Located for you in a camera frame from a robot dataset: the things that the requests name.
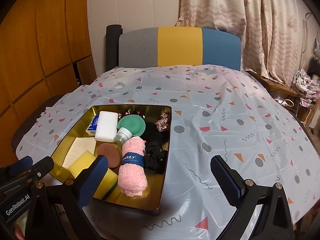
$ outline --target pink towel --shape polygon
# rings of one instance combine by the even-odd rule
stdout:
[[[129,197],[142,196],[142,191],[148,185],[142,167],[144,147],[144,141],[139,136],[132,137],[122,146],[122,162],[125,164],[119,168],[118,186],[120,191]]]

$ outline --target green lid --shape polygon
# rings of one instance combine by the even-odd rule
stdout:
[[[140,116],[130,114],[120,119],[117,128],[120,129],[121,127],[128,129],[132,136],[140,136],[146,129],[146,123]]]

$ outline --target yellow sponge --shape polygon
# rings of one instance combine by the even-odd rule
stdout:
[[[87,150],[69,166],[68,170],[76,178],[82,170],[89,168],[95,159],[96,157]],[[113,188],[117,181],[118,175],[108,169],[93,197],[102,199],[104,195]]]

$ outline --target chair backrest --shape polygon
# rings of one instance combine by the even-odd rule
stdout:
[[[196,27],[154,27],[122,34],[119,67],[222,65],[240,70],[241,41],[230,33]]]

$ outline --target plastic tablecloth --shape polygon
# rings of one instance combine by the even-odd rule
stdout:
[[[47,108],[20,142],[18,158],[51,156],[83,113],[106,104],[169,105],[172,125],[161,214],[93,200],[84,211],[105,238],[216,239],[236,210],[210,171],[217,154],[244,179],[282,183],[294,223],[319,199],[320,160],[299,123],[247,73],[215,65],[106,72]]]

